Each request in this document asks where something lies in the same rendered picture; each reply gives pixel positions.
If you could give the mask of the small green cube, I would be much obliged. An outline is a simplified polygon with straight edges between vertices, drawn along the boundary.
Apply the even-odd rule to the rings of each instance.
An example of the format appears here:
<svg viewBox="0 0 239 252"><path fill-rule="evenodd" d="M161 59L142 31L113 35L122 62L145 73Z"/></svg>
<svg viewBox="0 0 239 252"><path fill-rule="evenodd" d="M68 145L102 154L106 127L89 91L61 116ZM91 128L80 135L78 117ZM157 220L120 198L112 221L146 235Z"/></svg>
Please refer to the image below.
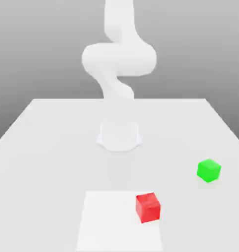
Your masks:
<svg viewBox="0 0 239 252"><path fill-rule="evenodd" d="M198 163L197 176L210 183L219 178L221 165L208 158Z"/></svg>

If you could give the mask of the small red cube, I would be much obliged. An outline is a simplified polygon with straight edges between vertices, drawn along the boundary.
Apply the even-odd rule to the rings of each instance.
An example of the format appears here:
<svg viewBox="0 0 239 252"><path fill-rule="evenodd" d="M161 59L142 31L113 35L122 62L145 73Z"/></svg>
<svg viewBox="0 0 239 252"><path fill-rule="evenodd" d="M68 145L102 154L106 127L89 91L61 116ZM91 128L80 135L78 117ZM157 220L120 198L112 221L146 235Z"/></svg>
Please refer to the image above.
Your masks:
<svg viewBox="0 0 239 252"><path fill-rule="evenodd" d="M141 223L160 219L161 204L155 193L145 193L136 196L136 212Z"/></svg>

